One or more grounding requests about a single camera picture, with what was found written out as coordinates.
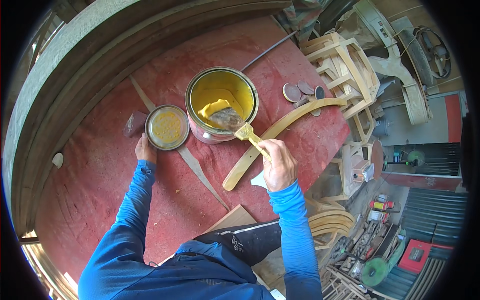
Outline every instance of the yellow paint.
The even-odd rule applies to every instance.
[[[237,75],[226,72],[212,72],[202,77],[192,89],[193,111],[210,127],[221,128],[218,124],[205,118],[203,108],[219,99],[226,100],[230,106],[246,120],[253,109],[253,93],[250,87]]]
[[[162,143],[170,144],[180,136],[180,119],[172,112],[160,113],[153,120],[152,132]]]
[[[210,117],[214,112],[217,112],[224,108],[229,108],[229,107],[231,107],[231,105],[228,101],[226,101],[225,99],[219,99],[217,102],[208,103],[207,105],[205,105],[203,109],[198,111],[198,114],[202,115],[205,119],[208,119],[208,117]]]

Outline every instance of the workbench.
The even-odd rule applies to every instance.
[[[285,35],[270,17],[221,27],[154,58],[132,76],[156,105],[174,104],[185,110],[186,87],[198,72],[213,66],[239,70]],[[244,73],[253,81],[260,98],[252,122],[258,135],[293,110],[282,95],[285,83],[302,79],[311,86],[323,86],[325,97],[331,97],[315,68],[290,40]],[[138,137],[127,138],[122,129],[135,110],[148,113],[127,78],[85,117],[63,148],[63,166],[51,170],[43,189],[36,233],[55,266],[76,281],[115,221],[132,179]],[[319,117],[306,114],[277,137],[285,141],[299,162],[303,191],[322,173],[348,133],[339,108],[325,107]],[[262,170],[261,156],[234,190],[222,188],[225,176],[250,147],[247,141],[209,145],[190,134],[185,145],[229,209],[241,204],[258,222],[277,217],[265,189],[250,185],[250,179]],[[226,213],[177,151],[158,151],[145,262],[163,261],[180,243],[201,234]]]

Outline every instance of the paint can lid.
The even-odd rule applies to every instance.
[[[153,146],[168,151],[180,147],[190,127],[187,114],[178,106],[165,104],[155,108],[145,122],[145,133]]]

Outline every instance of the person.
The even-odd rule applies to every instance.
[[[297,180],[297,161],[283,141],[258,144],[273,211],[271,222],[224,228],[183,243],[158,267],[146,265],[145,232],[155,182],[156,150],[145,134],[135,147],[138,165],[117,218],[106,232],[78,283],[89,299],[274,299],[257,284],[251,266],[282,246],[287,299],[321,299],[312,234]]]

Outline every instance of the hand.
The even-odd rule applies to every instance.
[[[137,146],[135,147],[135,154],[138,160],[145,159],[156,164],[156,149],[150,145],[145,133],[142,133],[142,137],[138,140]]]
[[[283,190],[295,182],[298,175],[298,162],[293,158],[285,143],[270,139],[258,143],[262,149],[270,153],[270,163],[264,156],[264,179],[268,190],[276,192]]]

